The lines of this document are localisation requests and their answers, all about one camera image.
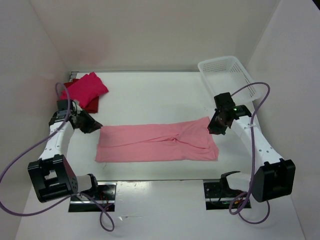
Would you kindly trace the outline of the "red t-shirt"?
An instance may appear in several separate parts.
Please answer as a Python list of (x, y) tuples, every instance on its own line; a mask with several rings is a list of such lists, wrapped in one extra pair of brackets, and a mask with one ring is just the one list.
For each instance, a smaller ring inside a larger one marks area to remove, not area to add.
[[(78, 78), (74, 78), (72, 81), (64, 83), (64, 86), (66, 88), (69, 88), (70, 86), (75, 84), (77, 81), (79, 81), (79, 79)], [(87, 111), (90, 114), (98, 113), (98, 108), (99, 108), (99, 97), (93, 98), (91, 100), (91, 102), (88, 103), (88, 105), (86, 107), (82, 107), (82, 109), (84, 109), (85, 111)]]

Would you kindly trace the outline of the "light pink t-shirt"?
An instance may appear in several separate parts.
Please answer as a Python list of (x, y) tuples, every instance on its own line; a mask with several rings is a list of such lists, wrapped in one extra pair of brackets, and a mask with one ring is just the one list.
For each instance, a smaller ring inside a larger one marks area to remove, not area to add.
[(216, 161), (219, 149), (207, 126), (209, 117), (170, 124), (104, 126), (98, 163)]

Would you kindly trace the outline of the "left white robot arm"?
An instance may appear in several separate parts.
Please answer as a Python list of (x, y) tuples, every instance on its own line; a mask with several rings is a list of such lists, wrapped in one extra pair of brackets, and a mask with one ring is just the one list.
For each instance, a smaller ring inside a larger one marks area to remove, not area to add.
[(67, 152), (75, 129), (90, 134), (102, 128), (74, 101), (58, 100), (57, 111), (49, 121), (50, 137), (38, 160), (28, 164), (36, 196), (41, 203), (82, 193), (94, 200), (100, 194), (96, 177), (89, 173), (77, 176), (67, 161)]

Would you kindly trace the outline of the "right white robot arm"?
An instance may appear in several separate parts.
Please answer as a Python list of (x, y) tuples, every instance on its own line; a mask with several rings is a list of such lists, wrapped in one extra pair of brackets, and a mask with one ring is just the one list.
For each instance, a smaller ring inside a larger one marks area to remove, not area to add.
[(212, 135), (225, 135), (231, 129), (240, 138), (251, 157), (254, 168), (250, 174), (240, 171), (223, 173), (219, 191), (225, 197), (236, 191), (251, 192), (259, 202), (273, 200), (292, 193), (296, 166), (284, 159), (254, 124), (253, 114), (245, 105), (236, 105), (229, 92), (214, 97), (215, 112), (208, 125)]

